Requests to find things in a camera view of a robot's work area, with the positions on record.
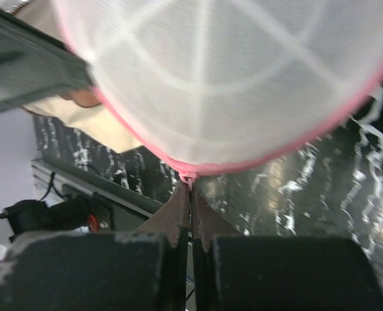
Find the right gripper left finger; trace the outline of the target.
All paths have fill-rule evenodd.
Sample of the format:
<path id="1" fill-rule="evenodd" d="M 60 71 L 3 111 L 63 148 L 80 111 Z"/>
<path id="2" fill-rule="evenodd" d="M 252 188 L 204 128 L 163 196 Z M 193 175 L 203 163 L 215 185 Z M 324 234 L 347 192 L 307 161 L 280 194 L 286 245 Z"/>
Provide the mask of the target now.
<path id="1" fill-rule="evenodd" d="M 184 310 L 189 188 L 131 232 L 33 231 L 0 269 L 0 310 Z"/>

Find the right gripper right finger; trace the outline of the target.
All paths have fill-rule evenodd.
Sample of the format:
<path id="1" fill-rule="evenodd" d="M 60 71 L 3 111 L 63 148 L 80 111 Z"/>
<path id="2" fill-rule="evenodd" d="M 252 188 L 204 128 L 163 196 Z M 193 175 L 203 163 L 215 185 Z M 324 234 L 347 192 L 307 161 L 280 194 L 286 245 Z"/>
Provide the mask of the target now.
<path id="1" fill-rule="evenodd" d="M 354 241 L 243 236 L 191 195 L 198 310 L 383 310 L 383 293 Z"/>

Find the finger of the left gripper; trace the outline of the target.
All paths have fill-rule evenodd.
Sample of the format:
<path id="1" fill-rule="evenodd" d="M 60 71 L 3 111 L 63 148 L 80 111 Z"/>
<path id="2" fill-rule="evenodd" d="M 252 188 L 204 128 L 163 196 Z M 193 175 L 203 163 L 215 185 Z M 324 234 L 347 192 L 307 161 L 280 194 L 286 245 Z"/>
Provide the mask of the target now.
<path id="1" fill-rule="evenodd" d="M 63 42 L 0 9 L 0 113 L 91 85 Z"/>

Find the white pink mesh laundry bag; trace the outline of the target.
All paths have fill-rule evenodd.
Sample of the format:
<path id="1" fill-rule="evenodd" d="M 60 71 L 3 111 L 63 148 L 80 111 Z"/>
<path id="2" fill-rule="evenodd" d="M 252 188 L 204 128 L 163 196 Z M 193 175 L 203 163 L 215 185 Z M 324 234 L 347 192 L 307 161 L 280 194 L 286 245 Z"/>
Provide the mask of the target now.
<path id="1" fill-rule="evenodd" d="M 53 1 L 93 92 L 184 180 L 271 160 L 383 82 L 383 1 Z"/>

